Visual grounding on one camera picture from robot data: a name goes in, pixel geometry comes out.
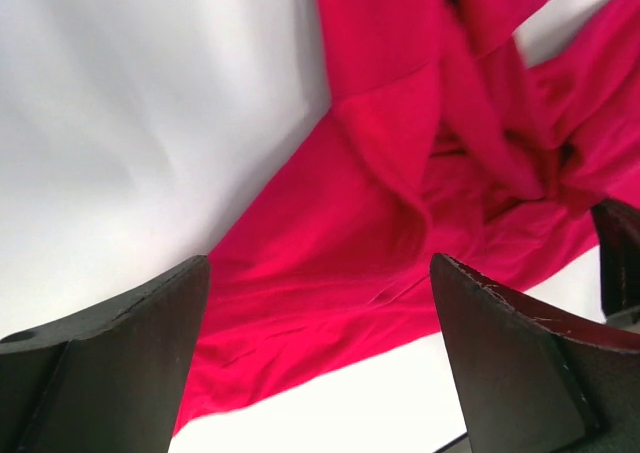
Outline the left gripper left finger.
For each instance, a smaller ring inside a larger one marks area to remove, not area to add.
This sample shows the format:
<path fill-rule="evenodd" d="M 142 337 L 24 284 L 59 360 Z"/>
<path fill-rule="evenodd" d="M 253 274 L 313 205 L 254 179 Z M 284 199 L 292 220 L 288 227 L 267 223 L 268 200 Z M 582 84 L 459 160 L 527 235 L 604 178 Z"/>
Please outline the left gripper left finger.
<path fill-rule="evenodd" d="M 209 261 L 194 256 L 130 291 L 2 338 L 2 451 L 167 451 L 209 282 Z"/>

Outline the red t shirt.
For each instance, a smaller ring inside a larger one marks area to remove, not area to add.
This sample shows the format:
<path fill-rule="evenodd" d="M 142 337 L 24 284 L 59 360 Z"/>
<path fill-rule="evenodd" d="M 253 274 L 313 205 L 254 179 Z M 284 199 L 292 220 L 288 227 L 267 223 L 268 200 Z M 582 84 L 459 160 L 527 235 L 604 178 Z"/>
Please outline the red t shirt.
<path fill-rule="evenodd" d="M 525 291 L 638 203 L 639 0 L 530 67 L 547 1 L 318 0 L 331 105 L 210 252 L 178 427 L 436 333 L 436 253 Z"/>

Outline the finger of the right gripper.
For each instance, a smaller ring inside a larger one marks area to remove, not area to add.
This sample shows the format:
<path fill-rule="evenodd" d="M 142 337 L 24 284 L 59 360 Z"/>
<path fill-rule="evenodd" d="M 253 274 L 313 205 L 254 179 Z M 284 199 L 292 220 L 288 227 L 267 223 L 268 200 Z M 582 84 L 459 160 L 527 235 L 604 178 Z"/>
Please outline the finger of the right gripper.
<path fill-rule="evenodd" d="M 639 322 L 639 210 L 605 199 L 591 208 L 599 238 L 600 298 L 607 323 Z"/>

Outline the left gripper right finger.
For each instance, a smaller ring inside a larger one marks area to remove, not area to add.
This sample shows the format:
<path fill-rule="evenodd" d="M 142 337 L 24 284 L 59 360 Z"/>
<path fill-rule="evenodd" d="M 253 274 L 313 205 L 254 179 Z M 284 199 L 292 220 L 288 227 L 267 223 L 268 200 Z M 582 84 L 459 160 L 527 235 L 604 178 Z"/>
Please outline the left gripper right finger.
<path fill-rule="evenodd" d="M 639 335 L 431 262 L 436 309 L 474 452 L 636 452 Z"/>

